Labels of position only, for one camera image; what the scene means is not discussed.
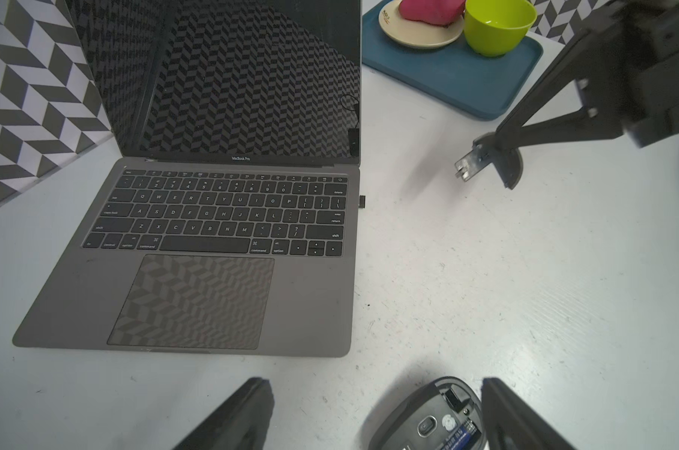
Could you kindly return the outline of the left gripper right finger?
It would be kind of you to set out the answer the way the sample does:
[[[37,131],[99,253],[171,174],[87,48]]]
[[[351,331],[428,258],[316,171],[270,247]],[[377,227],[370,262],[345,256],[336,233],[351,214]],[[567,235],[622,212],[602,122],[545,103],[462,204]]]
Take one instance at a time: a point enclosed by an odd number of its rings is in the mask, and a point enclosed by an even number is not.
[[[491,450],[575,450],[501,379],[483,380],[482,403]]]

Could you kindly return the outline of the black wireless mouse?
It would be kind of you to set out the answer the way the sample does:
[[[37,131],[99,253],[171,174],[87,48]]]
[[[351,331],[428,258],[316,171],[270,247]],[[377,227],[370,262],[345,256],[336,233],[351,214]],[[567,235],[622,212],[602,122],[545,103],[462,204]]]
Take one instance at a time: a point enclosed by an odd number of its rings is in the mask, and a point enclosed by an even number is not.
[[[466,382],[446,376],[426,384],[402,401],[374,433],[369,449],[440,450],[468,419],[481,434],[471,449],[487,445],[481,400]]]

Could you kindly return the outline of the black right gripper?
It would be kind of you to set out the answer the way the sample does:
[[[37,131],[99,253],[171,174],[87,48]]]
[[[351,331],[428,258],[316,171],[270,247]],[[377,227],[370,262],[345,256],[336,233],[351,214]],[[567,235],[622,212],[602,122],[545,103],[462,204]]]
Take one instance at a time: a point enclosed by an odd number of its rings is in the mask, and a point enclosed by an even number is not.
[[[528,123],[583,74],[585,108]],[[514,189],[523,174],[521,147],[624,133],[638,146],[679,134],[679,1],[609,1],[596,9],[498,126],[493,162],[504,187]]]

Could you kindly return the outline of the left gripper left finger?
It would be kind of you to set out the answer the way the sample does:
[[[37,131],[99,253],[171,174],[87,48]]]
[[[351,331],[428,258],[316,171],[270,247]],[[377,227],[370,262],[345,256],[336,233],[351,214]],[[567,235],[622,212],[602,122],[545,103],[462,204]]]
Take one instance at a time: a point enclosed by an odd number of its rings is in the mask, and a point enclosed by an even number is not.
[[[270,382],[250,378],[175,449],[262,450],[274,406]]]

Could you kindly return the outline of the grey laptop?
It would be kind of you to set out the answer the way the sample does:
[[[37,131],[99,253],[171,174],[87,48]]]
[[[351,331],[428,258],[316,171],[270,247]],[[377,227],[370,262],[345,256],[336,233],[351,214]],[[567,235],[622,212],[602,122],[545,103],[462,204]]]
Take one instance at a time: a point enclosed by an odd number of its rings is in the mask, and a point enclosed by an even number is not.
[[[361,3],[67,8],[121,156],[14,345],[346,356]]]

